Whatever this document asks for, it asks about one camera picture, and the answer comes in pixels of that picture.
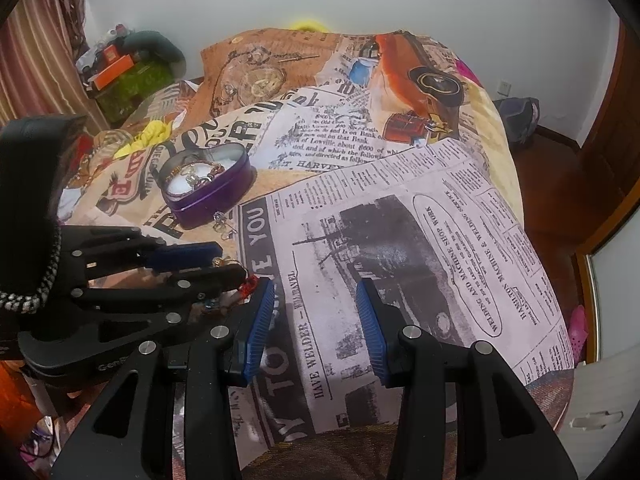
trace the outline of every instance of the metal screw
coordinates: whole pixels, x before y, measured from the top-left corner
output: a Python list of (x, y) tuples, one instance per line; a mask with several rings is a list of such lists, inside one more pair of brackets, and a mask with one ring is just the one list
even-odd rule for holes
[(225, 325), (218, 325), (213, 327), (209, 333), (211, 334), (211, 337), (222, 339), (229, 335), (229, 329)]
[(177, 312), (169, 312), (165, 316), (165, 319), (166, 319), (167, 323), (171, 323), (172, 325), (175, 325), (175, 324), (181, 322), (182, 316), (180, 314), (178, 314)]
[(140, 352), (142, 355), (149, 355), (154, 350), (156, 350), (156, 343), (154, 343), (153, 341), (145, 341), (143, 343), (140, 343), (140, 346), (138, 346), (138, 352)]
[(489, 355), (491, 352), (494, 351), (494, 347), (491, 345), (491, 343), (488, 343), (487, 341), (478, 341), (476, 343), (476, 351), (479, 354)]
[(220, 300), (215, 298), (214, 300), (207, 300), (204, 302), (204, 308), (207, 310), (213, 310), (214, 308), (218, 308), (220, 306)]
[(422, 335), (422, 329), (419, 326), (407, 325), (402, 329), (402, 333), (409, 339), (416, 339)]

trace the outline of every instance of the jewelry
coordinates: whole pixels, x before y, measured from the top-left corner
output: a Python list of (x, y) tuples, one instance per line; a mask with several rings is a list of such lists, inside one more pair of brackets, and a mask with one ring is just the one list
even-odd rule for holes
[(216, 211), (213, 215), (213, 230), (220, 234), (223, 240), (231, 240), (234, 234), (238, 233), (223, 212)]
[(228, 105), (231, 101), (234, 100), (236, 94), (238, 94), (238, 89), (231, 83), (224, 83), (222, 85), (222, 92), (223, 95), (220, 96), (220, 100), (222, 104)]
[[(202, 174), (203, 166), (209, 167), (209, 173)], [(211, 162), (210, 160), (196, 160), (194, 162), (189, 162), (188, 164), (183, 164), (181, 166), (177, 166), (174, 168), (167, 179), (165, 180), (167, 186), (167, 194), (172, 198), (181, 198), (183, 196), (200, 189), (205, 184), (210, 184), (213, 182), (215, 177), (221, 173), (224, 173), (225, 168), (222, 164), (218, 162)], [(186, 186), (182, 184), (180, 186), (180, 182), (174, 182), (177, 177), (182, 176), (184, 179), (181, 179), (190, 189), (185, 189)], [(173, 192), (169, 190), (169, 186), (171, 183), (174, 183), (174, 188), (180, 187), (181, 191), (174, 190)]]
[(302, 61), (303, 59), (313, 59), (315, 57), (320, 57), (320, 54), (313, 54), (311, 56), (296, 56), (290, 57), (289, 59), (279, 59), (278, 63), (286, 63), (287, 61)]
[(242, 264), (238, 260), (233, 259), (231, 256), (225, 256), (224, 258), (219, 256), (217, 258), (213, 258), (212, 263), (214, 267), (224, 267), (225, 265), (229, 264), (237, 264), (242, 267)]

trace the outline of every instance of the curtain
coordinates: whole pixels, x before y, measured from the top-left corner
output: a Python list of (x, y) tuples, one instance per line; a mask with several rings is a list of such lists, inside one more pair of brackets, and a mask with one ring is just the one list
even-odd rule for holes
[(20, 0), (0, 27), (0, 125), (46, 114), (86, 115), (86, 129), (108, 129), (74, 64), (86, 47), (84, 0)]

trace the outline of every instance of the clutter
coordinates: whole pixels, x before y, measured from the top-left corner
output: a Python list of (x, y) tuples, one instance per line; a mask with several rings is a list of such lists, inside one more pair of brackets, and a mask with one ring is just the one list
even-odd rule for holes
[(574, 351), (575, 364), (580, 362), (582, 348), (589, 336), (589, 328), (587, 326), (587, 317), (584, 313), (584, 307), (578, 305), (571, 313), (569, 321), (569, 339), (571, 340), (571, 349)]
[(229, 223), (226, 215), (220, 211), (213, 215), (213, 222), (213, 230), (220, 233), (220, 238), (223, 240), (231, 240), (233, 235), (238, 232), (238, 230)]
[(511, 97), (494, 101), (494, 105), (504, 124), (511, 153), (526, 147), (538, 126), (540, 102), (533, 97)]
[(58, 204), (58, 218), (63, 222), (69, 220), (71, 215), (82, 196), (82, 190), (80, 188), (65, 188), (62, 190), (60, 196), (60, 203)]
[(150, 121), (144, 130), (133, 139), (133, 142), (121, 147), (113, 158), (122, 158), (133, 152), (144, 150), (149, 146), (165, 142), (171, 136), (172, 124), (164, 124), (162, 121)]
[(133, 142), (150, 121), (172, 122), (172, 136), (178, 127), (176, 119), (185, 110), (195, 95), (198, 86), (188, 81), (171, 83), (142, 101), (120, 128), (103, 130), (91, 138), (91, 144), (79, 160), (79, 171), (69, 182), (69, 187), (83, 188), (105, 170), (115, 159), (113, 155), (125, 144)]
[(60, 453), (65, 436), (60, 435), (60, 422), (44, 416), (20, 446), (20, 456), (30, 468), (46, 478)]
[(87, 94), (117, 128), (144, 99), (174, 81), (170, 63), (177, 62), (184, 55), (162, 34), (131, 32), (120, 23), (78, 59), (76, 69)]
[(16, 361), (0, 362), (0, 427), (14, 443), (23, 441), (40, 418)]

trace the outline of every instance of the yellow cloth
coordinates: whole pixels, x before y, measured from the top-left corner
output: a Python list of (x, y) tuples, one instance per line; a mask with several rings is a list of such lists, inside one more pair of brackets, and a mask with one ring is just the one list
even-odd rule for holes
[(149, 121), (145, 129), (137, 134), (132, 142), (122, 146), (113, 155), (113, 158), (122, 158), (133, 152), (144, 150), (149, 146), (165, 142), (171, 136), (172, 124), (173, 122), (164, 124), (162, 121)]
[(308, 30), (311, 32), (329, 32), (329, 29), (326, 28), (322, 23), (316, 22), (315, 20), (301, 20), (299, 22), (292, 23), (289, 25), (291, 30)]

